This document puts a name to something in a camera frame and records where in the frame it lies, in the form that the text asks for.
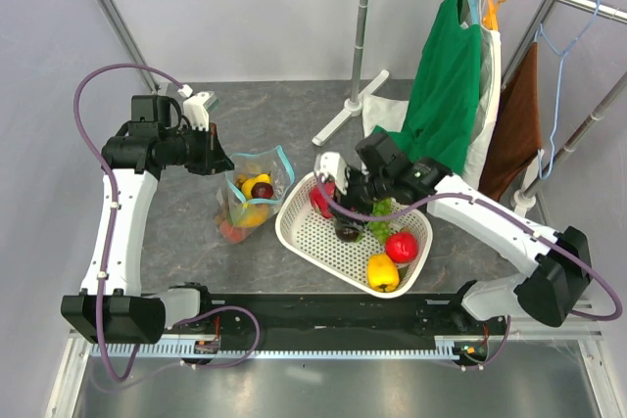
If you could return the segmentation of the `orange green mango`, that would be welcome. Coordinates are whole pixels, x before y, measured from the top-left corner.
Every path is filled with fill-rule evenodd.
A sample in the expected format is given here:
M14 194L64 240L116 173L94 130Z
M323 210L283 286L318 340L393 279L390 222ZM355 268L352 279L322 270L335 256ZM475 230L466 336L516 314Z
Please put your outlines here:
M233 225L237 228L256 228L267 221L269 214L269 205L244 205L241 210L233 216Z

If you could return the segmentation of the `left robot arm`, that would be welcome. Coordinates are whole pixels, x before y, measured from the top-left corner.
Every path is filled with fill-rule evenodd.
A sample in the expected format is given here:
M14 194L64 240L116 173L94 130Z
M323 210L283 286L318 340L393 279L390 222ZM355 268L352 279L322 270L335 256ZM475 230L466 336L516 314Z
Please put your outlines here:
M183 103L161 95L135 95L131 118L100 153L110 168L103 178L99 231L78 294L62 299L61 314L87 341L154 344L181 321L194 333L215 322L203 302L207 290L185 283L167 291L142 293L140 261L149 208L164 169L181 166L200 176L234 165L218 141L209 110L216 94L202 91Z

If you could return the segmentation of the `yellow lemon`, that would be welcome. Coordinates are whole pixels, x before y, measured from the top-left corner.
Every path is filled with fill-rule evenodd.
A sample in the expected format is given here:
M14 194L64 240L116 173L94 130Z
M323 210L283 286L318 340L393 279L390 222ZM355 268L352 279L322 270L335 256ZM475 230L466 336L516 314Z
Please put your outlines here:
M241 187L241 192L247 200L253 199L252 190L257 183L271 183L271 177L268 173L262 173L258 176L248 178Z

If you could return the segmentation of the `dark mangosteen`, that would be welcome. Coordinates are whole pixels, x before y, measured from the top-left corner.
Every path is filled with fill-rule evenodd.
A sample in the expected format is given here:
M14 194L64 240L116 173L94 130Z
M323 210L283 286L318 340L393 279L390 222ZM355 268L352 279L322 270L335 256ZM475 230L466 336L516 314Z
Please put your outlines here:
M362 232L355 228L349 226L338 226L335 228L336 237L345 243L354 243L360 239Z

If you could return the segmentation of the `brown longan bunch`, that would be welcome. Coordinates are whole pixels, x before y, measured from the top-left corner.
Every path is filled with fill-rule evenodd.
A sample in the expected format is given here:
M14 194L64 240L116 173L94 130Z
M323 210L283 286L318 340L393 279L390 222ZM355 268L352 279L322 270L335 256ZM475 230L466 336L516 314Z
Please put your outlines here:
M245 208L236 193L242 189L242 185L247 179L247 175L240 173L233 182L235 191L229 186L231 183L229 179L226 179L217 191L218 208L214 218L216 226L220 226L225 221L231 226L238 226L244 215Z

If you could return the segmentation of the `orange peach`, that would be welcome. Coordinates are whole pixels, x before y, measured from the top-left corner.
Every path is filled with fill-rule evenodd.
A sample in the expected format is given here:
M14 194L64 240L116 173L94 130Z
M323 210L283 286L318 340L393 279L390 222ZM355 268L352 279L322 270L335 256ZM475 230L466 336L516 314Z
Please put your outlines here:
M241 227L234 227L226 219L218 227L221 236L230 244L239 244L247 237L247 230Z

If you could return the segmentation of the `clear zip top bag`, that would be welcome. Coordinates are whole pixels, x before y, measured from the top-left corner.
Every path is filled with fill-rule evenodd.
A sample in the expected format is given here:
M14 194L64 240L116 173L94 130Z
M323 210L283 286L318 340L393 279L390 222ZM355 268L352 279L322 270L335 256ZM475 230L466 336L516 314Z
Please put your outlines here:
M217 192L215 223L230 244L239 244L281 209L295 183L295 172L283 148L259 154L235 153L234 168Z

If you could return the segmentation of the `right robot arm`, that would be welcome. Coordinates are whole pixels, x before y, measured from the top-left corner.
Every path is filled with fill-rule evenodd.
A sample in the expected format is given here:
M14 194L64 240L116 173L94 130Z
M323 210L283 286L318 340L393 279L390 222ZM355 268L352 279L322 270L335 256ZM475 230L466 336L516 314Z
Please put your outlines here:
M368 211L382 200L402 205L399 215L424 201L429 214L464 230L515 267L508 277L462 286L460 301L448 311L456 331L471 333L484 320L518 313L557 328L590 285L589 243L580 230L569 226L558 232L487 200L445 165L431 158L411 161L385 132L363 139L356 152L361 167L346 164L336 152L315 160L315 175L335 184L334 214L367 222Z

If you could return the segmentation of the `dark red plum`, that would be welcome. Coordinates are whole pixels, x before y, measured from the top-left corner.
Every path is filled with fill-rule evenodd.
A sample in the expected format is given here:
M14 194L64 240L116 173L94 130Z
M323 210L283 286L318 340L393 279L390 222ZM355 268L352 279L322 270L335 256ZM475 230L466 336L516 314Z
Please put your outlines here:
M257 182L251 189L251 196L253 199L272 200L274 196L273 186L267 182Z

